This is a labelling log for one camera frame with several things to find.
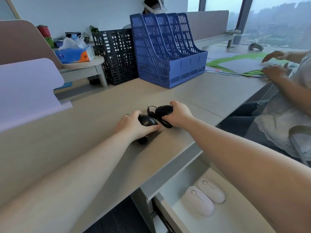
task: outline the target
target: sky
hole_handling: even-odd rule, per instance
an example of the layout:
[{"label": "sky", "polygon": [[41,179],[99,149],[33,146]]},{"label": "sky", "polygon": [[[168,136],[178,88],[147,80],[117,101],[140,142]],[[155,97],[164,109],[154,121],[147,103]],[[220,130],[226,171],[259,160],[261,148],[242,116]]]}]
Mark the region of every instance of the sky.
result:
[{"label": "sky", "polygon": [[[271,8],[273,6],[278,6],[283,3],[299,3],[302,1],[311,0],[253,0],[251,11],[258,13],[261,9]],[[242,0],[207,0],[206,1],[206,11],[220,11],[229,10],[229,12],[239,13],[241,9]]]}]

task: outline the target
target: dark floor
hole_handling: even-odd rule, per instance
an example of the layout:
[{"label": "dark floor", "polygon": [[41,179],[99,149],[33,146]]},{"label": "dark floor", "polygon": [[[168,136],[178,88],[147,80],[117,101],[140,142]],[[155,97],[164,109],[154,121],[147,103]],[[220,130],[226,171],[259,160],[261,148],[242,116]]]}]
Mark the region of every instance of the dark floor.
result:
[{"label": "dark floor", "polygon": [[84,233],[151,233],[134,202],[127,197]]}]

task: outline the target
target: person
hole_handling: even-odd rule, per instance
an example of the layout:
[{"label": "person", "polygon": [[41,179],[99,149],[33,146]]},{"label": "person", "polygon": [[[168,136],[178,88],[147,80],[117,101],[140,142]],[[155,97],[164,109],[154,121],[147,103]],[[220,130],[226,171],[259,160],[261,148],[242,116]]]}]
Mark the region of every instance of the person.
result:
[{"label": "person", "polygon": [[[171,101],[171,105],[173,113],[162,119],[188,132],[277,233],[310,232],[310,168],[194,118],[182,103]],[[48,174],[3,207],[0,232],[68,233],[128,145],[161,127],[144,127],[138,121],[139,114],[135,111],[125,115],[114,135]]]},{"label": "person", "polygon": [[[143,15],[148,13],[160,14],[168,12],[162,0],[144,0],[142,5],[144,7],[144,11],[142,12]],[[123,29],[131,27],[131,24],[128,24],[124,26]]]},{"label": "person", "polygon": [[[219,128],[255,141],[279,153],[300,161],[288,136],[290,128],[311,126],[311,51],[274,51],[263,58],[300,63],[291,78],[287,77],[287,64],[262,69],[279,92],[270,101],[248,102],[225,118]],[[298,144],[311,161],[311,137],[297,137]]]}]

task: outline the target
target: left hand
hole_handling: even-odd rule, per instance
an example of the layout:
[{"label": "left hand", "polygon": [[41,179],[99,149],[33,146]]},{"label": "left hand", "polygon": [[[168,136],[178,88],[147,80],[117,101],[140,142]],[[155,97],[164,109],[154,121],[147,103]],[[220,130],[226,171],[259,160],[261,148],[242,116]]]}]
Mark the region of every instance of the left hand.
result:
[{"label": "left hand", "polygon": [[261,71],[272,81],[276,81],[279,78],[286,77],[288,63],[284,67],[280,65],[269,65],[264,67]]},{"label": "left hand", "polygon": [[138,121],[138,116],[140,114],[142,113],[139,110],[136,110],[132,115],[124,115],[121,121],[117,123],[115,132],[126,133],[132,142],[161,128],[161,125],[153,125],[149,127],[141,125]]}]

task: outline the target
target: forearm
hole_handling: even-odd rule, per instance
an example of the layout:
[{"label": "forearm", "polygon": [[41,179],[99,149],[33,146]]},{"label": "forearm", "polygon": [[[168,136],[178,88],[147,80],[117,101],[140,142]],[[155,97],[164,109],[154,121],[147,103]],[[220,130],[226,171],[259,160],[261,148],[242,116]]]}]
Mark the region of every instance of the forearm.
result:
[{"label": "forearm", "polygon": [[308,53],[308,51],[299,51],[299,52],[287,52],[286,60],[294,62],[294,63],[301,63],[302,58],[305,57],[305,55]]},{"label": "forearm", "polygon": [[311,116],[311,89],[300,86],[285,76],[278,77],[273,83],[296,108]]},{"label": "forearm", "polygon": [[38,181],[0,210],[0,232],[67,233],[130,144],[117,133]]},{"label": "forearm", "polygon": [[184,129],[277,232],[309,232],[309,168],[195,118]]}]

